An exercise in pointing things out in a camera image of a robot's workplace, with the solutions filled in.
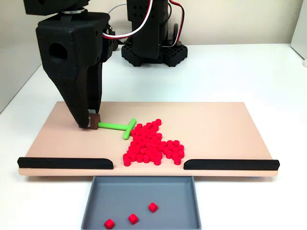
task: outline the green t-shaped tool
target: green t-shaped tool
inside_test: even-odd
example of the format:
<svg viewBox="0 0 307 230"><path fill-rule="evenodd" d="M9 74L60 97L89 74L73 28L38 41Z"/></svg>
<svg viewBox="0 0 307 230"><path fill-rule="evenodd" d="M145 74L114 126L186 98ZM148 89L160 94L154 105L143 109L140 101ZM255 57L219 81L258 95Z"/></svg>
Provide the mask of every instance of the green t-shaped tool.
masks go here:
<svg viewBox="0 0 307 230"><path fill-rule="evenodd" d="M136 124L136 119L133 118L129 125L118 125L118 124L111 124L111 123L103 123L103 122L99 122L98 123L98 127L99 128L110 128L110 129L117 129L117 130L124 130L126 131L124 134L124 139L128 140L129 136L130 136L130 132L131 130L133 130L134 126Z"/></svg>

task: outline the white table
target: white table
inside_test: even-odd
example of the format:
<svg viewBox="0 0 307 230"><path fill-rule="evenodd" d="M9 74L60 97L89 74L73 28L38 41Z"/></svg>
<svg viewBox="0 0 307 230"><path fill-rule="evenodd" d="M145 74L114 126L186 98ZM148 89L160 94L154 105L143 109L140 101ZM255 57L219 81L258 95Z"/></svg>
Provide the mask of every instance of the white table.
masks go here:
<svg viewBox="0 0 307 230"><path fill-rule="evenodd" d="M0 229L78 230L91 177L23 177L25 156L61 95L40 67L0 115ZM307 68L287 44L189 46L175 68L134 68L114 52L104 101L244 101L275 178L196 178L203 230L306 226Z"/></svg>

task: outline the beige board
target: beige board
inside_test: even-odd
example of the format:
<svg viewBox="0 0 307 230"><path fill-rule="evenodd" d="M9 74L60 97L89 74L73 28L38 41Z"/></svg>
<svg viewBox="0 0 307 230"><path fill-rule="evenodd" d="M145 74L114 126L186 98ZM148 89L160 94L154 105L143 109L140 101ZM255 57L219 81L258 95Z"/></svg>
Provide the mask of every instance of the beige board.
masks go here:
<svg viewBox="0 0 307 230"><path fill-rule="evenodd" d="M145 124L162 120L159 132L163 140L179 140L185 146L185 158L177 166L164 158L162 164L132 162L125 167L122 155L131 142L124 131L78 128L64 102L57 102L26 157L107 158L112 170L20 168L29 176L85 175L178 175L178 176L275 176L278 171L184 170L189 159L271 160L244 103L148 103L102 102L102 122L127 125L132 118Z"/></svg>

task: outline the cable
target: cable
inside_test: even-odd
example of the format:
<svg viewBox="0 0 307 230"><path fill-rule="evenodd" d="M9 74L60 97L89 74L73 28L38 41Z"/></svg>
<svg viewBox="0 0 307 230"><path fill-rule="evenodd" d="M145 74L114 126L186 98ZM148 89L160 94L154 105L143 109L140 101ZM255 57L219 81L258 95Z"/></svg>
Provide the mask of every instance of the cable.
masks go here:
<svg viewBox="0 0 307 230"><path fill-rule="evenodd" d="M178 33L177 33L177 36L176 36L176 40L174 41L174 43L172 45L170 45L170 46L163 46L163 47L173 47L173 46L175 46L177 44L177 42L178 42L178 40L180 38L180 35L181 35L181 30L182 30L182 26L183 26L183 22L184 22L184 9L183 9L183 7L179 3L177 3L177 2L175 2L173 0L169 0L169 1L173 5L179 6L181 8L182 15L181 15L181 22L180 22L180 27L179 27L179 30L178 30Z"/></svg>
<svg viewBox="0 0 307 230"><path fill-rule="evenodd" d="M169 4L169 2L167 4L168 4L169 9L170 9L169 15L168 15L168 19L169 19L171 17L171 15L172 15L172 6L171 6L171 4Z"/></svg>
<svg viewBox="0 0 307 230"><path fill-rule="evenodd" d="M118 4L117 6L113 7L112 9L109 10L109 12L107 14L110 14L115 8L117 8L118 6L124 6L124 5L127 5L126 2L123 2L121 4Z"/></svg>
<svg viewBox="0 0 307 230"><path fill-rule="evenodd" d="M122 34L122 35L109 35L109 34L102 33L103 37L106 38L106 39L117 40L117 39L127 38L127 37L134 35L135 33L139 32L144 27L144 25L146 24L147 19L148 19L149 14L150 14L150 11L152 9L152 6L153 6L153 0L149 0L148 9L147 9L147 13L146 13L146 16L144 18L144 21L142 22L140 27L137 28L136 30L134 30L134 31L132 31L128 34Z"/></svg>

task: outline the white cable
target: white cable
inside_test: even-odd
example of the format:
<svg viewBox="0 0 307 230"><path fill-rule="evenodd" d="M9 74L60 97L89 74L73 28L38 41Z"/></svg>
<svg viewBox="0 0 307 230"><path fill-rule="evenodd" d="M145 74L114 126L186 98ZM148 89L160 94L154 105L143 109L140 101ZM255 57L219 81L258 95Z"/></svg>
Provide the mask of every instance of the white cable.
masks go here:
<svg viewBox="0 0 307 230"><path fill-rule="evenodd" d="M121 4L118 4L117 6L113 7L112 9L110 9L110 11L107 13L107 14L110 14L115 8L117 8L118 6L124 6L124 5L127 5L126 2L123 2Z"/></svg>
<svg viewBox="0 0 307 230"><path fill-rule="evenodd" d="M109 34L105 34L105 33L102 33L105 37L109 37L109 38L122 38L122 37L129 37L131 35L134 35L135 33L139 32L143 27L144 25L146 24L147 22L147 19L149 17L149 14L150 14L150 11L152 10L152 6L153 6L153 0L149 0L149 7L148 7L148 12L145 16L145 19L143 21L143 23L140 25L139 28L137 28L136 30L128 33L128 34L121 34L121 35L109 35Z"/></svg>
<svg viewBox="0 0 307 230"><path fill-rule="evenodd" d="M180 21L180 24L179 24L177 36L176 36L176 39L175 39L174 43L172 45L170 45L170 46L162 46L162 47L170 48L170 47L173 47L174 45L177 44L176 41L177 41L177 39L179 39L179 31L180 31L180 26L181 26L182 20L183 20L183 12L181 12L181 21Z"/></svg>

